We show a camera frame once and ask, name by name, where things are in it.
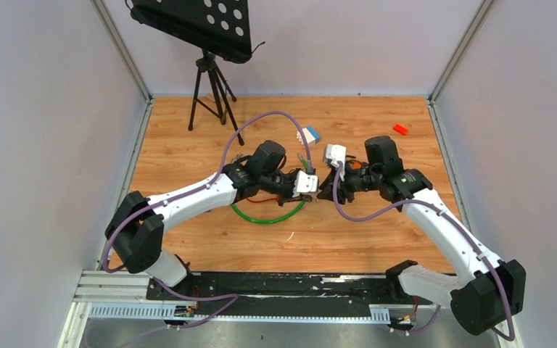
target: red object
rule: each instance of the red object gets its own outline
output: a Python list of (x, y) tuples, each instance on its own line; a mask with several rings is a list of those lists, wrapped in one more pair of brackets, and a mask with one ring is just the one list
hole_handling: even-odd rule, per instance
[(393, 129), (394, 129), (394, 131), (397, 131), (398, 133), (400, 133), (400, 134), (402, 134), (402, 135), (404, 135), (404, 136), (406, 136), (407, 133), (409, 133), (408, 128), (406, 128), (404, 125), (401, 125), (401, 124), (399, 124), (399, 123), (396, 123), (396, 124), (394, 125), (394, 128), (393, 128)]

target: wooden table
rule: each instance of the wooden table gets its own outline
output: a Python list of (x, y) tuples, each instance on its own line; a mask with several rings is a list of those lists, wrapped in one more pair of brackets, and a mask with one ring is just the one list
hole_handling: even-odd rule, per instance
[[(344, 145), (348, 154), (366, 160), (364, 141), (390, 135), (405, 167), (423, 172), (458, 216), (424, 98), (240, 97), (232, 105), (239, 125), (270, 110), (288, 112), (303, 127), (312, 125), (322, 139), (311, 148), (320, 181), (329, 174), (329, 168), (321, 163), (326, 144)], [(139, 190), (145, 196), (173, 191), (218, 169), (233, 129), (229, 121), (221, 125), (198, 105), (194, 130), (189, 132), (190, 111), (190, 97), (156, 100), (132, 191)], [(395, 123), (409, 128), (408, 135), (394, 132)], [(238, 153), (252, 154), (257, 145), (271, 139), (287, 151), (286, 171), (302, 167), (297, 153), (304, 154), (304, 149), (295, 136), (296, 128), (285, 117), (266, 117), (244, 130), (245, 146), (233, 142), (228, 160)], [(255, 198), (268, 197), (263, 193)], [(275, 218), (295, 204), (237, 205), (250, 216)], [(344, 210), (361, 217), (385, 206), (387, 202), (376, 192), (368, 192), (356, 194), (355, 201)], [(399, 212), (393, 210), (366, 223), (352, 223), (341, 217), (330, 201), (313, 201), (295, 216), (273, 225), (249, 223), (230, 207), (221, 207), (177, 226), (164, 237), (163, 246), (191, 262), (192, 270), (383, 272), (411, 259), (432, 270), (453, 271), (426, 234)], [(119, 265), (120, 261), (115, 256), (110, 264)]]

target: gray wall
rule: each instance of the gray wall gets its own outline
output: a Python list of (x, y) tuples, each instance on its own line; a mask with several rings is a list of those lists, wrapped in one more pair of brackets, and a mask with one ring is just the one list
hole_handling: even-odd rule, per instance
[(0, 347), (54, 347), (143, 101), (90, 1), (0, 1)]
[(557, 1), (498, 1), (439, 107), (475, 233), (527, 269), (524, 342), (557, 347)]
[[(105, 2), (151, 92), (193, 94), (201, 51)], [(249, 0), (253, 46), (267, 44), (219, 64), (239, 94), (427, 94), (480, 2)]]

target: black stand pole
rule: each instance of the black stand pole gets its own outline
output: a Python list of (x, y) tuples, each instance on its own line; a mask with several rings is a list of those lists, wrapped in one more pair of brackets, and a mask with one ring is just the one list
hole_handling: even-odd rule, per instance
[[(208, 111), (210, 111), (214, 116), (216, 116), (221, 125), (224, 125), (227, 121), (226, 114), (229, 115), (229, 119), (231, 120), (231, 124), (236, 131), (238, 129), (238, 125), (236, 124), (236, 120), (234, 119), (234, 114), (231, 111), (231, 107), (229, 107), (229, 102), (227, 100), (227, 93), (231, 95), (231, 100), (236, 101), (236, 97), (234, 93), (229, 88), (227, 84), (227, 80), (223, 77), (223, 73), (221, 73), (219, 66), (217, 66), (217, 62), (215, 61), (215, 55), (208, 53), (206, 50), (202, 50), (204, 54), (203, 58), (198, 59), (195, 62), (197, 65), (197, 79), (195, 80), (195, 92), (193, 93), (193, 105), (191, 106), (191, 119), (189, 120), (189, 130), (193, 130), (193, 119), (195, 118), (195, 107), (197, 103), (200, 103), (203, 107), (205, 107)], [(217, 104), (217, 111), (210, 109), (209, 106), (204, 104), (203, 101), (199, 100), (197, 97), (199, 94), (199, 81), (202, 78), (202, 73), (208, 73), (208, 79), (210, 80), (210, 87), (213, 89), (213, 96), (215, 97), (215, 103)], [(221, 99), (223, 99), (223, 103), (225, 104), (225, 112), (223, 112), (223, 105), (221, 104)], [(244, 145), (244, 140), (242, 136), (238, 134), (238, 142), (240, 145)]]

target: music stand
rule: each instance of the music stand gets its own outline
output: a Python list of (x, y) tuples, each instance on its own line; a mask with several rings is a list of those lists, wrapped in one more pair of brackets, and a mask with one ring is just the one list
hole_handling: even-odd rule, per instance
[[(234, 130), (237, 130), (238, 125), (229, 106), (226, 90), (231, 95), (232, 101), (235, 102), (236, 97), (217, 66), (215, 55), (237, 64), (251, 59), (247, 0), (132, 0), (131, 2), (133, 4), (130, 8), (131, 17), (136, 21), (202, 49), (202, 58), (195, 62), (197, 79), (188, 129), (193, 130), (197, 103), (218, 117), (224, 125), (226, 115), (223, 113), (222, 99), (225, 112), (229, 115)], [(210, 109), (197, 97), (202, 73), (208, 73), (217, 111)], [(240, 134), (238, 134), (238, 142), (244, 145)]]

